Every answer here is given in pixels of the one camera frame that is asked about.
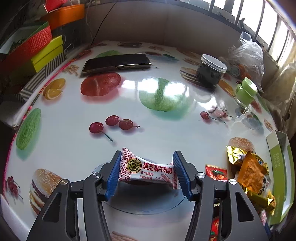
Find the clear plastic bag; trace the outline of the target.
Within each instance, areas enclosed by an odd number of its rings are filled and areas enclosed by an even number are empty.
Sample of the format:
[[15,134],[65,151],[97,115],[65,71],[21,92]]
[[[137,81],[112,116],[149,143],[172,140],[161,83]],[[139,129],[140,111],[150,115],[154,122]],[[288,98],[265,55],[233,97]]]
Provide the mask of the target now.
[[251,35],[247,32],[240,34],[239,42],[240,46],[229,48],[226,58],[232,64],[243,66],[244,73],[247,73],[258,90],[263,92],[261,81],[265,69],[262,48],[252,40]]

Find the green white cardboard box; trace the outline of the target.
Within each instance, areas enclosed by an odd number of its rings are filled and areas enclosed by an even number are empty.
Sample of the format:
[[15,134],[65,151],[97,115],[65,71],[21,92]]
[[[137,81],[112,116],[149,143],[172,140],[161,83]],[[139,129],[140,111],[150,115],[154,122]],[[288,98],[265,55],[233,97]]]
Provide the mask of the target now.
[[266,137],[273,168],[273,195],[276,200],[270,224],[282,222],[295,198],[295,168],[287,134],[274,130]]

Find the gold snack bar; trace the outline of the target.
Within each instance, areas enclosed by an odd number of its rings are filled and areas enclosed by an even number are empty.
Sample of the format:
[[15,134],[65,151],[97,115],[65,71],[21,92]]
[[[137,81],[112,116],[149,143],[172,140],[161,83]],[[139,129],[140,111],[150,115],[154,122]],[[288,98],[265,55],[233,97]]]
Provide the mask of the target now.
[[245,194],[255,207],[264,209],[271,216],[275,213],[276,198],[272,195],[271,190],[267,190],[267,197],[258,195],[247,188],[244,188]]

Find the black smartphone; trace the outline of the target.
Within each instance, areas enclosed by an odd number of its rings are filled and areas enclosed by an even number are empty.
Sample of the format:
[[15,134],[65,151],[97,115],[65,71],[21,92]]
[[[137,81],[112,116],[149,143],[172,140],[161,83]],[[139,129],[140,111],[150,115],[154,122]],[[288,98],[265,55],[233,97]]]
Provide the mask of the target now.
[[152,65],[146,54],[124,54],[93,58],[86,61],[82,74],[93,74],[125,69],[150,68]]

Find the small red snack packet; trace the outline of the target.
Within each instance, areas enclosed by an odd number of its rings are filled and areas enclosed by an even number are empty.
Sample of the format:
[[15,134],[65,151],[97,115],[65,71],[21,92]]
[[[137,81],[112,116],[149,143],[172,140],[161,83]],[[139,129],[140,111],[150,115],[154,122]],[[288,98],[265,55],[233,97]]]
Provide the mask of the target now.
[[209,176],[211,179],[221,182],[228,181],[227,170],[224,168],[220,168],[214,165],[205,165],[206,175]]

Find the orange snack pouch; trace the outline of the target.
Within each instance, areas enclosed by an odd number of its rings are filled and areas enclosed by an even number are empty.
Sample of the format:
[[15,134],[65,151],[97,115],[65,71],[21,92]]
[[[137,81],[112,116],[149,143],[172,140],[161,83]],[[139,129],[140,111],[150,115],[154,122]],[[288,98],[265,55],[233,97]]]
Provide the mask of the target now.
[[263,195],[270,184],[267,164],[251,152],[247,152],[237,181],[244,189],[257,195]]

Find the white red nougat candy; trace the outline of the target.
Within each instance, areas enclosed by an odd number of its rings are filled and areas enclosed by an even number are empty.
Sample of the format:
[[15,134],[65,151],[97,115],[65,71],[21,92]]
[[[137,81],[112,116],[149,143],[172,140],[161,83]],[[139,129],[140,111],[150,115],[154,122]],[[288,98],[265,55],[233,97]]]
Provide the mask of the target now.
[[136,156],[127,148],[123,148],[120,159],[118,180],[120,182],[144,181],[168,184],[174,190],[180,189],[173,163],[157,164]]

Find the green lidded glass jar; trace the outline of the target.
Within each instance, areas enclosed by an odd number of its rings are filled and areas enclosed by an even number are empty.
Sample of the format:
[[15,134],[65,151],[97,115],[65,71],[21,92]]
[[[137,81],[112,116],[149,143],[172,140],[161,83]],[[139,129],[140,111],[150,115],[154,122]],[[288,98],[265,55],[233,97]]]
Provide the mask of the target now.
[[245,77],[240,84],[237,84],[234,98],[240,106],[245,108],[254,101],[256,94],[257,86],[249,78]]

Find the gold candy packet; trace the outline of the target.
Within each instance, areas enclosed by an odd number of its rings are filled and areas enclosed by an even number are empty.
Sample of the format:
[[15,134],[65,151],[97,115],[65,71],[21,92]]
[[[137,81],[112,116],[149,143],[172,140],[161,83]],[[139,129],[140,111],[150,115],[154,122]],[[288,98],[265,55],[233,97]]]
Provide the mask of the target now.
[[229,162],[233,165],[241,166],[247,154],[247,151],[230,145],[226,146],[226,150]]

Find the orange box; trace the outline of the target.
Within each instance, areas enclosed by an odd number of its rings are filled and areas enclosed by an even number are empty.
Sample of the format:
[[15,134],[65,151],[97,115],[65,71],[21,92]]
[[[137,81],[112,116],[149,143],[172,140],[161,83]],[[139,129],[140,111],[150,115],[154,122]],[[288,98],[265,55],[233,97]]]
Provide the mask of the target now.
[[55,9],[40,18],[48,22],[51,30],[67,25],[68,23],[81,20],[85,17],[85,5],[75,4]]

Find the yellow green box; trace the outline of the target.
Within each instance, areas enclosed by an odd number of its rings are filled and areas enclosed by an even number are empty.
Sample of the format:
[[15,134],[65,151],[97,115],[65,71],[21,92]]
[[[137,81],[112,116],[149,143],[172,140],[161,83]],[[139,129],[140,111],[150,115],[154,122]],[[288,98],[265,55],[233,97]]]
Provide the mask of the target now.
[[24,76],[35,75],[52,60],[54,63],[57,63],[55,60],[56,57],[58,57],[58,60],[61,61],[65,58],[63,37],[61,35],[53,38],[45,48],[43,48],[38,54],[32,57],[13,73]]

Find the dark jar with white lid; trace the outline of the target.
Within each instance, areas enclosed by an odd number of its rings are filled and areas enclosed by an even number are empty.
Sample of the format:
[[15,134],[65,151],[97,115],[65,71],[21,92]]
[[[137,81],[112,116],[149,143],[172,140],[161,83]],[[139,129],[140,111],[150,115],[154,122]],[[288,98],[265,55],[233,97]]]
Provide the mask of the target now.
[[213,56],[203,54],[196,78],[204,87],[215,88],[226,72],[227,66],[223,62]]

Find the red textured box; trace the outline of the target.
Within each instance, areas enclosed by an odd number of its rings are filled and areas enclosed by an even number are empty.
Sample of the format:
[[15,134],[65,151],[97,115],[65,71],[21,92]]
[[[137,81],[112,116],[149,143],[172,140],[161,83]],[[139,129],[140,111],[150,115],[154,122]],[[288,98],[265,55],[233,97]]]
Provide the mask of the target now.
[[12,71],[22,66],[39,53],[41,49],[46,47],[51,42],[51,39],[52,33],[50,26],[34,34],[1,62],[1,74],[9,75]]

